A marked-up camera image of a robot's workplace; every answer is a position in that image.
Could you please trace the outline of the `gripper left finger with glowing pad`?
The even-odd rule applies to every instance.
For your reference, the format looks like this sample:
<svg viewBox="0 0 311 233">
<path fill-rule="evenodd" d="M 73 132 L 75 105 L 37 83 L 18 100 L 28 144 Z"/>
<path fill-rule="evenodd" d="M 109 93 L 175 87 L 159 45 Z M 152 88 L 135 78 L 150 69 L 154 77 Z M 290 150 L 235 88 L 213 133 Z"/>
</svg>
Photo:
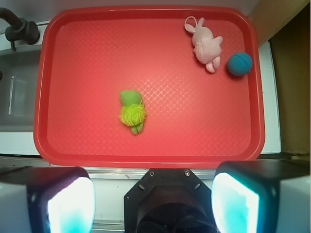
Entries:
<svg viewBox="0 0 311 233">
<path fill-rule="evenodd" d="M 2 167 L 2 233 L 89 233 L 95 187 L 82 167 Z"/>
</svg>

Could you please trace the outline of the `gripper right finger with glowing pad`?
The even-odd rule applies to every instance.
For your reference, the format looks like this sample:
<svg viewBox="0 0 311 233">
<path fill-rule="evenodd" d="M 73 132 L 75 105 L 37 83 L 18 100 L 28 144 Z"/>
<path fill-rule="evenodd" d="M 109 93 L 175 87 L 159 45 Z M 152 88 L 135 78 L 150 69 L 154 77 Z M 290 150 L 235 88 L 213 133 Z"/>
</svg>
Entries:
<svg viewBox="0 0 311 233">
<path fill-rule="evenodd" d="M 212 183 L 211 203 L 222 233 L 309 233 L 309 161 L 227 161 Z"/>
</svg>

